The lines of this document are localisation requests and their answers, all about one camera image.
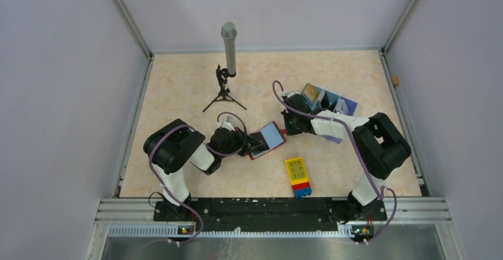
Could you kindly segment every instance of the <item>blue organizer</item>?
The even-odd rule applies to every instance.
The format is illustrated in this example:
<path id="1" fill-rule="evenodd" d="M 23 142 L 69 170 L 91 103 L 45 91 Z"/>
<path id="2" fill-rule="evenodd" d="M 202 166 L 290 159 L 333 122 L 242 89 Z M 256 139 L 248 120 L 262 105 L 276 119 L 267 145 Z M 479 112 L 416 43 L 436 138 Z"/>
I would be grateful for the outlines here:
<path id="1" fill-rule="evenodd" d="M 316 91 L 318 91 L 318 93 L 320 93 L 322 90 L 325 90 L 323 88 L 320 88 L 320 87 L 317 87 L 315 85 L 313 85 L 313 87 L 316 89 Z M 343 96 L 339 96 L 337 94 L 334 94 L 332 92 L 329 92 L 327 90 L 325 90 L 325 94 L 327 95 L 327 97 L 329 98 L 329 102 L 330 104 L 332 103 L 336 103 L 339 99 L 342 99 L 346 102 L 346 104 L 348 105 L 348 109 L 349 109 L 349 116 L 352 116 L 354 115 L 355 111 L 356 111 L 356 107 L 358 106 L 358 103 L 355 102 L 355 101 L 352 101 L 352 100 L 349 100 Z M 307 100 L 304 96 L 303 96 L 305 102 L 309 105 L 309 107 L 311 108 L 311 110 L 315 109 L 318 107 L 317 104 L 312 104 L 309 100 Z M 330 137 L 328 135 L 323 135 L 323 137 L 325 137 L 326 139 L 330 140 L 330 141 L 333 141 L 337 144 L 340 144 L 340 142 L 342 141 L 342 139 L 340 138 L 335 138 L 335 137 Z"/>

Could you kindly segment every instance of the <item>tripod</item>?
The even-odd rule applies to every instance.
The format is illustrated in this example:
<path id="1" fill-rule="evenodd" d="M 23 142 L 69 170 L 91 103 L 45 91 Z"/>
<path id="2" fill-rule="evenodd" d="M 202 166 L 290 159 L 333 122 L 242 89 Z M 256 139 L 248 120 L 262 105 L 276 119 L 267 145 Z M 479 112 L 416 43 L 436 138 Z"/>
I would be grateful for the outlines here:
<path id="1" fill-rule="evenodd" d="M 203 110 L 203 113 L 215 102 L 235 102 L 238 105 L 240 105 L 243 109 L 247 110 L 242 104 L 240 104 L 238 101 L 234 100 L 231 96 L 229 96 L 229 93 L 231 90 L 229 88 L 225 88 L 225 85 L 227 84 L 227 77 L 229 77 L 229 73 L 227 72 L 227 68 L 220 69 L 220 64 L 217 67 L 217 80 L 218 80 L 218 85 L 220 86 L 220 92 L 218 92 L 218 95 L 216 98 L 211 101 L 209 105 L 205 107 Z"/>

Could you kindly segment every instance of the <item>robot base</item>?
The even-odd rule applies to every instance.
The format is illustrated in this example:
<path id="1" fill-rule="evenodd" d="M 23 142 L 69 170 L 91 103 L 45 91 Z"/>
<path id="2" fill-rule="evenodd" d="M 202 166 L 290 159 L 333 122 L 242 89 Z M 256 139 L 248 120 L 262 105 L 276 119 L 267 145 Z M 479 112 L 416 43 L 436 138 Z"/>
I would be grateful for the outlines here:
<path id="1" fill-rule="evenodd" d="M 342 220 L 357 220 L 346 219 L 345 198 L 192 198 L 189 205 L 203 218 L 206 232 L 231 232 L 237 227 L 242 232 L 326 232 L 337 230 Z M 188 210 L 177 213 L 162 201 L 155 208 L 154 221 L 193 220 Z M 387 220 L 384 202 L 373 202 L 369 214 L 374 221 Z"/>

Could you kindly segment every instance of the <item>gray cylinder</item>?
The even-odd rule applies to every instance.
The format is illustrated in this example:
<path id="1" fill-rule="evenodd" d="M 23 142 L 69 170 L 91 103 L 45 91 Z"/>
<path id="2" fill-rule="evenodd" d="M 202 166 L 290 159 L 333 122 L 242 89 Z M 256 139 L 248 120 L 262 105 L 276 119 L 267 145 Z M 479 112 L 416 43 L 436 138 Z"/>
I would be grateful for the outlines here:
<path id="1" fill-rule="evenodd" d="M 227 72 L 230 77 L 235 76 L 235 37 L 237 30 L 235 25 L 227 22 L 222 26 L 222 38 L 224 39 L 225 58 L 227 60 Z"/>

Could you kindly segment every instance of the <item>wooden tabletop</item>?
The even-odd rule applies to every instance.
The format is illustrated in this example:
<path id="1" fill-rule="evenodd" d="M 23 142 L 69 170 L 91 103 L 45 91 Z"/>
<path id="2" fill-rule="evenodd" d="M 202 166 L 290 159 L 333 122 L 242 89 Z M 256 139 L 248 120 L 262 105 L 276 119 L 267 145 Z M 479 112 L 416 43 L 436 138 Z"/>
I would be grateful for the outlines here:
<path id="1" fill-rule="evenodd" d="M 376 50 L 244 52 L 236 53 L 236 61 L 237 76 L 228 79 L 228 87 L 231 96 L 248 110 L 219 102 L 202 113 L 219 91 L 215 69 L 218 64 L 225 66 L 225 54 L 155 56 L 120 196 L 161 192 L 142 147 L 151 134 L 177 118 L 203 133 L 207 142 L 217 127 L 217 115 L 224 111 L 239 115 L 250 132 L 271 121 L 283 128 L 283 107 L 272 92 L 274 80 L 279 80 L 286 91 L 301 91 L 310 82 L 357 102 L 355 116 L 383 112 L 401 130 Z M 358 183 L 363 171 L 349 141 L 335 144 L 311 134 L 286 140 L 257 160 L 227 157 L 210 176 L 185 164 L 190 193 L 195 197 L 293 196 L 284 161 L 294 157 L 304 159 L 312 196 L 347 196 Z M 410 158 L 393 172 L 387 186 L 398 196 L 421 195 Z"/>

